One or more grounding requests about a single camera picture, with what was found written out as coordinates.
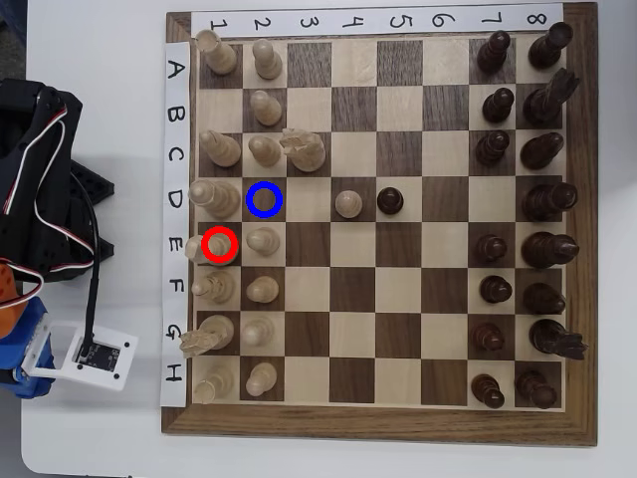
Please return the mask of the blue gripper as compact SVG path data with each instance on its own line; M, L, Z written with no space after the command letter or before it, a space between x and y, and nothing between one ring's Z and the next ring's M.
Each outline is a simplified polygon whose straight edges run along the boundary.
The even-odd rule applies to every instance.
M53 378L29 377L20 369L28 342L45 313L41 299L31 299L13 331L1 340L1 387L19 398L44 396L55 381Z

